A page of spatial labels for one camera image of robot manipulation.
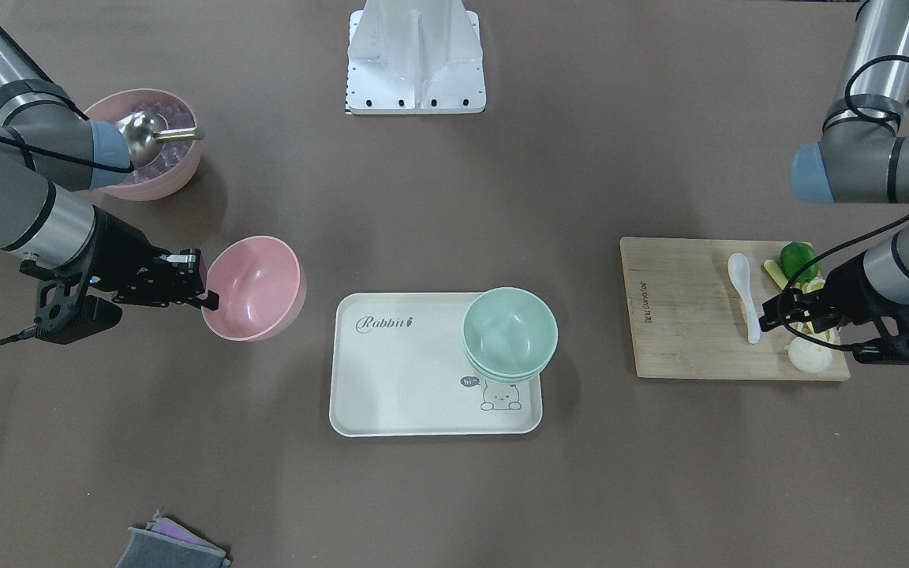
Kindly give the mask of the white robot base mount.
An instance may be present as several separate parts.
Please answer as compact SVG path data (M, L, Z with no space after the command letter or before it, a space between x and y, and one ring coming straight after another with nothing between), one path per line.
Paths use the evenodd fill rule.
M462 1L368 1L349 18L344 109L353 115L482 113L480 19Z

